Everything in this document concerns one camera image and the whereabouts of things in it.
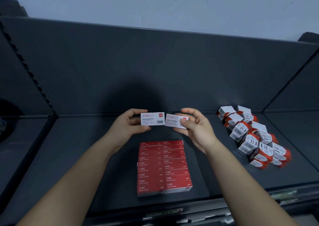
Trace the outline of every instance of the pile of white boxes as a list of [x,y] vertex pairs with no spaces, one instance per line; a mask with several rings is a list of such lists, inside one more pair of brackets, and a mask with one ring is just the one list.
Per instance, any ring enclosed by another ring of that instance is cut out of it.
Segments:
[[279,145],[249,108],[237,106],[235,110],[232,106],[224,106],[217,115],[231,131],[229,136],[239,143],[238,149],[249,156],[251,165],[265,169],[269,163],[284,167],[291,161],[290,151]]

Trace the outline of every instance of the stack of red staple boxes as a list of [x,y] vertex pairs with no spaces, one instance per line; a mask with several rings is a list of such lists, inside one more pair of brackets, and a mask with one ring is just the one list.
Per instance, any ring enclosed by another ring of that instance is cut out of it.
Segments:
[[187,192],[192,188],[182,140],[141,143],[138,196]]

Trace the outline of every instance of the forearm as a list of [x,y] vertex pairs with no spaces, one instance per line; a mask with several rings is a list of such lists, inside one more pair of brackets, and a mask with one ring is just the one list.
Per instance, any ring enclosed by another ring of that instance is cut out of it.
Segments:
[[108,148],[92,145],[17,225],[82,225],[112,155]]
[[237,225],[297,225],[222,143],[207,157]]

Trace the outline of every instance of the finger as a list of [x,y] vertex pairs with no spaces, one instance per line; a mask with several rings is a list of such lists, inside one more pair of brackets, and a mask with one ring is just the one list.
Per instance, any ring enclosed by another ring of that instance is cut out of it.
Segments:
[[197,123],[194,123],[192,121],[186,120],[186,119],[180,119],[180,123],[191,130],[195,130],[196,126],[198,125]]
[[175,113],[175,115],[188,117],[189,121],[195,122],[195,118],[192,115],[187,115],[187,114],[183,114],[183,113]]
[[185,134],[186,136],[188,136],[188,130],[187,129],[173,128],[173,130],[175,132],[178,132],[178,133],[181,133],[181,134]]
[[140,113],[146,113],[147,109],[136,109],[136,108],[131,108],[127,110],[125,113],[122,115],[132,117],[134,114],[140,114]]
[[134,125],[130,126],[132,134],[143,133],[145,131],[150,130],[150,126],[145,125]]
[[130,125],[140,125],[141,117],[132,117],[130,118]]
[[197,109],[195,108],[182,108],[181,111],[183,113],[190,113],[190,114],[193,114],[195,118],[201,118],[201,117],[205,117],[200,111],[198,111]]

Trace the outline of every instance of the right hand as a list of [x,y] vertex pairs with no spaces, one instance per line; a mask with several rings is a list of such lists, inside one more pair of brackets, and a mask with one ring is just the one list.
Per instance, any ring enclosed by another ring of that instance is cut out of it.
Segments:
[[173,128],[174,131],[188,136],[195,146],[205,155],[209,153],[214,144],[218,141],[209,120],[198,110],[194,108],[182,108],[183,113],[192,115],[176,113],[176,115],[187,116],[188,120],[181,119],[181,124],[187,129]]

